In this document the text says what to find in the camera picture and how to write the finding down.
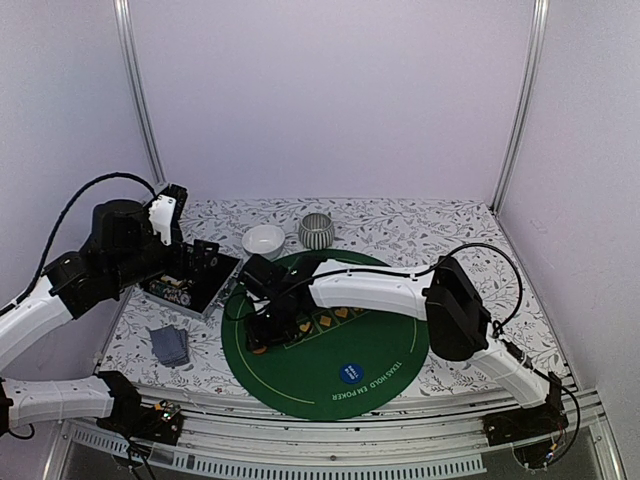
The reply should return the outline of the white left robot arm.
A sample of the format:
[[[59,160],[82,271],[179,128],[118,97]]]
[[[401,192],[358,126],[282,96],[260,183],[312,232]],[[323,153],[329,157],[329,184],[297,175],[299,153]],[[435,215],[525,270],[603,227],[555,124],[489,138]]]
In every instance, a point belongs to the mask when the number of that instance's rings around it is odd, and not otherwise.
[[[184,241],[179,220],[188,197],[169,185],[146,203],[115,199],[97,205],[89,237],[77,251],[42,258],[36,273],[1,310],[1,364],[7,366],[33,343],[81,318],[134,285],[168,275],[194,279],[217,262],[218,244]],[[94,417],[100,427],[129,438],[169,421],[145,407],[138,390],[117,371],[75,380],[43,382],[29,393],[1,381],[1,431],[50,419]]]

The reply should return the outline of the blue small blind button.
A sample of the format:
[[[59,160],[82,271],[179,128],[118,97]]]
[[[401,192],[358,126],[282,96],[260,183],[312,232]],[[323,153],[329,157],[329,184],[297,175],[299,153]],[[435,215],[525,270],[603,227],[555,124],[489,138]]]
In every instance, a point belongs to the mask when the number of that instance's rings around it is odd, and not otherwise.
[[[346,384],[356,385],[364,379],[364,369],[361,365],[350,362],[340,367],[339,377]]]

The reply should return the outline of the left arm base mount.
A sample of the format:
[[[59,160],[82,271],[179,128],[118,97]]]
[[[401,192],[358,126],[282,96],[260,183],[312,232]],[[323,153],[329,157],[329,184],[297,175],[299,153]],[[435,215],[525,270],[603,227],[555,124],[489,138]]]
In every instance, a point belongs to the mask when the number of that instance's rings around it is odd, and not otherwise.
[[[96,424],[125,439],[176,446],[182,432],[184,416],[179,404],[160,400],[149,406],[116,406],[109,417],[97,419]]]

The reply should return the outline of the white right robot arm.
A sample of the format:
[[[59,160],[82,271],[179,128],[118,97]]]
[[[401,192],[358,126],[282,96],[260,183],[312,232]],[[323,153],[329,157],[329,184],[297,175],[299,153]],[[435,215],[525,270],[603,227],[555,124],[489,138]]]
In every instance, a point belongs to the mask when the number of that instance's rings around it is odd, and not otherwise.
[[[480,294],[452,253],[429,267],[362,266],[305,253],[290,267],[254,254],[239,282],[258,308],[242,316],[252,347],[294,339],[296,318],[322,307],[354,307],[423,321],[439,358],[468,361],[506,389],[522,408],[517,427],[537,436],[563,410],[562,381],[537,370],[504,336],[505,321],[492,319]]]

